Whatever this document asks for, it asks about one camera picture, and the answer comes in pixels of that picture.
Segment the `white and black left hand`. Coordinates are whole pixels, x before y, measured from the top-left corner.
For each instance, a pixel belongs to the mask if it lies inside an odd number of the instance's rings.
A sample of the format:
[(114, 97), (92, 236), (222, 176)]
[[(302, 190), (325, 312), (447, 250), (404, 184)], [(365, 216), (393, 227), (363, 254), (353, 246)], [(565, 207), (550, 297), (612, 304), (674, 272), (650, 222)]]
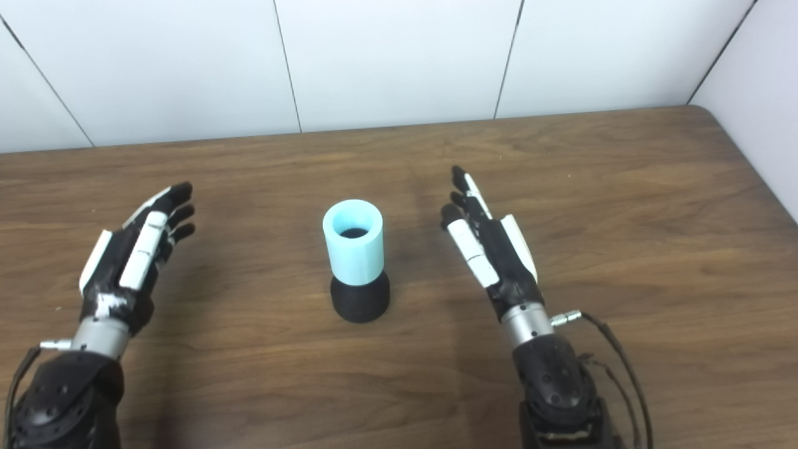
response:
[(169, 186), (143, 202), (116, 230), (103, 230), (78, 281), (80, 320), (111, 319), (137, 335), (151, 321), (152, 293), (177, 244), (196, 232), (188, 220), (193, 186)]

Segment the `white and black right hand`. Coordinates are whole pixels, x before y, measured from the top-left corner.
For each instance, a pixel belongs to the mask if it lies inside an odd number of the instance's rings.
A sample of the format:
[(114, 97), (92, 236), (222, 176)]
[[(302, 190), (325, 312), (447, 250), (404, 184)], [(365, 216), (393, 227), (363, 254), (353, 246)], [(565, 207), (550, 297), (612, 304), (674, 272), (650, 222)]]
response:
[(535, 274), (522, 248), (516, 225), (494, 218), (473, 177), (459, 165), (451, 167), (456, 188), (441, 208), (445, 230), (467, 267), (488, 295), (497, 319), (517, 307), (545, 303)]

